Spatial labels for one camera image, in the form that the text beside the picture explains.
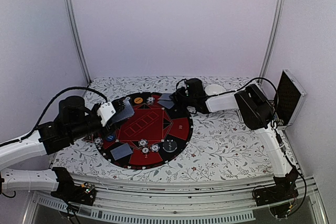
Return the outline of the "orange big blind button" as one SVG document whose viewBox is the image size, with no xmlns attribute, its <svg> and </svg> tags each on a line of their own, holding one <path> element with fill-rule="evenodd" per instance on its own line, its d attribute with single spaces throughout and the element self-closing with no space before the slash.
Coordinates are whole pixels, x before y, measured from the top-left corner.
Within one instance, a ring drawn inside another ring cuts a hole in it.
<svg viewBox="0 0 336 224">
<path fill-rule="evenodd" d="M 134 99 L 135 104 L 141 104 L 143 102 L 143 99 L 141 97 L 137 97 Z"/>
</svg>

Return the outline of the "blue playing card deck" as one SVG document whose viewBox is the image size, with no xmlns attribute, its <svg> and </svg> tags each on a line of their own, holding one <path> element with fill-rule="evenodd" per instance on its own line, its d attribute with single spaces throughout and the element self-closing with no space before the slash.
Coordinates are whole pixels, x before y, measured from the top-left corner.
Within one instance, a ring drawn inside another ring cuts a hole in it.
<svg viewBox="0 0 336 224">
<path fill-rule="evenodd" d="M 109 120 L 110 124 L 121 122 L 134 115 L 130 97 L 113 100 L 112 105 L 116 109 L 116 114 Z"/>
</svg>

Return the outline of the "blue small blind button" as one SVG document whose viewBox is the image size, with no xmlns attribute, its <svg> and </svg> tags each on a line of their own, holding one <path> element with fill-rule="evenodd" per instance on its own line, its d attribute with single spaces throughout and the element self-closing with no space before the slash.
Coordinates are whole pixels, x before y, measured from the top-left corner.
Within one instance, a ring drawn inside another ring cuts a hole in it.
<svg viewBox="0 0 336 224">
<path fill-rule="evenodd" d="M 112 141 L 114 141 L 114 139 L 115 139 L 114 135 L 109 135 L 109 136 L 106 137 L 107 142 L 112 142 Z"/>
</svg>

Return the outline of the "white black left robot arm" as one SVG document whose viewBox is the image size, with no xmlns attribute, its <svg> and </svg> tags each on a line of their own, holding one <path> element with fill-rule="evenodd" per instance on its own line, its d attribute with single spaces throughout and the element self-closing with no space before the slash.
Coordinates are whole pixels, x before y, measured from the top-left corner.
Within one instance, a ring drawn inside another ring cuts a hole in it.
<svg viewBox="0 0 336 224">
<path fill-rule="evenodd" d="M 112 102 L 98 103 L 89 109 L 81 96 L 72 95 L 58 103 L 58 115 L 47 123 L 38 119 L 27 134 L 1 144 L 1 194 L 18 190 L 45 190 L 66 203 L 93 203 L 93 184 L 76 185 L 64 167 L 46 170 L 13 170 L 11 165 L 32 157 L 51 155 L 70 147 L 76 140 L 110 129 L 108 122 L 115 116 Z"/>
</svg>

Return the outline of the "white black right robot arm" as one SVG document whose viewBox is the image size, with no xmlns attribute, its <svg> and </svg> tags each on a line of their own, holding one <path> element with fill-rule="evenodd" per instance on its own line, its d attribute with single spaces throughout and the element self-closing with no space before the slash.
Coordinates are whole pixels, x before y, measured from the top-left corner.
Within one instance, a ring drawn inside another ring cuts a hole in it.
<svg viewBox="0 0 336 224">
<path fill-rule="evenodd" d="M 245 125 L 261 140 L 270 159 L 275 185 L 264 193 L 254 191 L 254 197 L 269 196 L 276 201 L 298 196 L 295 181 L 299 173 L 289 160 L 285 144 L 277 131 L 276 109 L 264 93 L 249 81 L 243 87 L 226 91 L 222 86 L 204 86 L 198 78 L 185 79 L 183 87 L 176 87 L 171 95 L 174 103 L 183 107 L 193 107 L 197 112 L 209 114 L 225 110 L 239 110 Z"/>
</svg>

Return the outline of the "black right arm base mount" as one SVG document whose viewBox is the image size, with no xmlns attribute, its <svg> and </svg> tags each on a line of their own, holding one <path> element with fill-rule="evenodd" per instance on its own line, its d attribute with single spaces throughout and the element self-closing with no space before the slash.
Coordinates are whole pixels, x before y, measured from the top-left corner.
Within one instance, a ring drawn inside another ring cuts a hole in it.
<svg viewBox="0 0 336 224">
<path fill-rule="evenodd" d="M 260 185 L 252 190 L 251 195 L 257 206 L 274 204 L 274 206 L 269 207 L 269 212 L 277 220 L 288 219 L 298 212 L 305 203 L 308 193 L 308 185 L 305 179 L 303 179 L 303 184 L 304 193 L 300 203 L 298 203 L 299 192 L 296 186 L 291 193 L 282 195 L 277 186 L 266 187 Z"/>
</svg>

